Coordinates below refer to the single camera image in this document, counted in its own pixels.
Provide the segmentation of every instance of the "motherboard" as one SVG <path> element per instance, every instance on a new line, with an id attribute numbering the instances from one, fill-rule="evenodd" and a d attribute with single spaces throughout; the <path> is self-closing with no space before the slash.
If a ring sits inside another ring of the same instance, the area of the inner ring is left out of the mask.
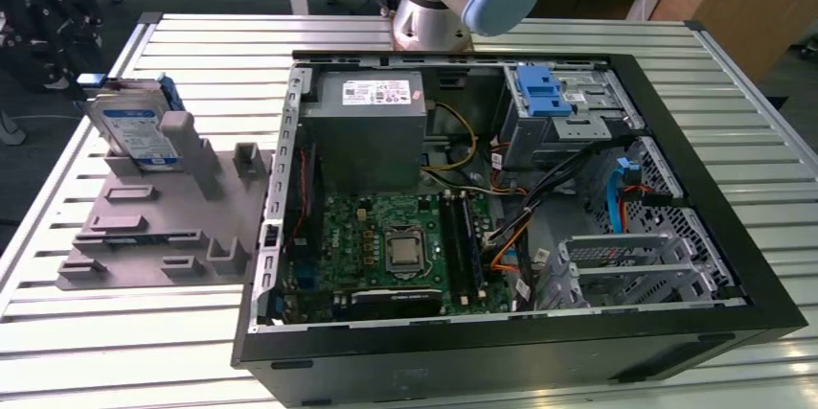
<path id="1" fill-rule="evenodd" d="M 505 280 L 481 260 L 483 194 L 329 195 L 322 228 L 319 257 L 291 263 L 290 320 L 341 321 L 349 309 L 371 319 L 509 310 Z"/>

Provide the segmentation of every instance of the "blue drive bay latch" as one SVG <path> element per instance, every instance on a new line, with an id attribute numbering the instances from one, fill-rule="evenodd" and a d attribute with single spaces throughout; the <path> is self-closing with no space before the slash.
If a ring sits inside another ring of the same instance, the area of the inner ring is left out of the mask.
<path id="1" fill-rule="evenodd" d="M 517 81 L 529 103 L 531 117 L 568 117 L 574 112 L 562 100 L 561 81 L 544 66 L 517 68 Z"/>

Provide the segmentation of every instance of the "ram slot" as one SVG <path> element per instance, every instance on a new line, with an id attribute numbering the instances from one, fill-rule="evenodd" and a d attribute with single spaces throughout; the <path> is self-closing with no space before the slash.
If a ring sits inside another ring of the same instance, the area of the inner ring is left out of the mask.
<path id="1" fill-rule="evenodd" d="M 463 209 L 463 223 L 466 229 L 466 251 L 470 258 L 471 278 L 474 279 L 474 294 L 478 298 L 486 297 L 483 291 L 483 268 L 481 267 L 481 250 L 477 244 L 475 228 L 471 227 L 473 217 L 470 209 L 470 199 L 466 193 L 461 195 L 461 208 Z"/>
<path id="2" fill-rule="evenodd" d="M 449 291 L 453 302 L 462 306 L 477 296 L 478 284 L 474 279 L 470 256 L 471 222 L 466 221 L 463 198 L 442 193 L 439 196 L 439 222 L 446 271 L 449 272 Z"/>

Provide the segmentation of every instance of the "slotted aluminum table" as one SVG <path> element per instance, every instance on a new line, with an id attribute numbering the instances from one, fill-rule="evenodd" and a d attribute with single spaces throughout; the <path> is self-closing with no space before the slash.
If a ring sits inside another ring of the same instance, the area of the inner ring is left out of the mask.
<path id="1" fill-rule="evenodd" d="M 377 17 L 146 14 L 114 76 L 167 71 L 218 149 L 275 147 L 293 50 L 387 50 Z M 818 162 L 708 33 L 682 23 L 533 20 L 478 51 L 640 59 L 776 273 L 818 322 Z M 0 260 L 0 399 L 11 407 L 275 407 L 230 365 L 239 285 L 60 291 L 56 269 L 103 186 L 106 143 L 84 119 Z M 808 407 L 818 326 L 665 382 L 393 403 L 389 407 Z"/>

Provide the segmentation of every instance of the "green motherboard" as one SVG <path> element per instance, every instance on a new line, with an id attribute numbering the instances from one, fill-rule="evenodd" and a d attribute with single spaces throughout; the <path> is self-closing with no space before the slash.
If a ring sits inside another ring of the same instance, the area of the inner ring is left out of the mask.
<path id="1" fill-rule="evenodd" d="M 438 195 L 329 195 L 325 200 L 321 257 L 293 267 L 297 280 L 315 279 L 298 291 L 299 322 L 335 321 L 333 293 L 366 289 L 439 290 L 445 315 L 507 311 L 502 277 L 482 281 L 478 300 L 465 305 L 453 299 Z M 489 202 L 482 194 L 465 202 L 479 236 L 493 230 Z"/>

